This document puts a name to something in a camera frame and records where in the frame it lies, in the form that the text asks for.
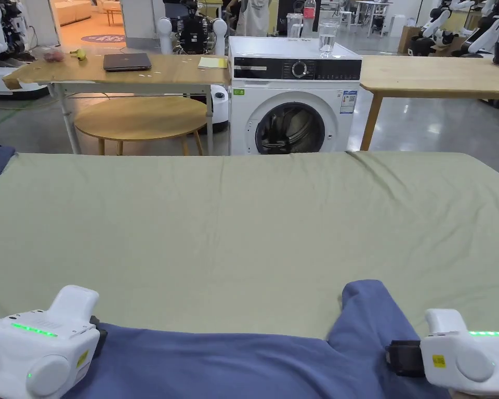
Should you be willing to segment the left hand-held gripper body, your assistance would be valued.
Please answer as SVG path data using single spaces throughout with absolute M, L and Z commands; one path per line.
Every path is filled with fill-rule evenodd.
M 107 338 L 99 294 L 68 285 L 47 310 L 0 318 L 0 398 L 62 398 L 87 374 Z

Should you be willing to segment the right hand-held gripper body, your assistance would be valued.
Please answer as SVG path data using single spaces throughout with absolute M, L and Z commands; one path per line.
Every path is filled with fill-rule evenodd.
M 455 309 L 428 309 L 429 335 L 393 340 L 386 362 L 398 376 L 475 396 L 499 396 L 499 330 L 469 330 Z

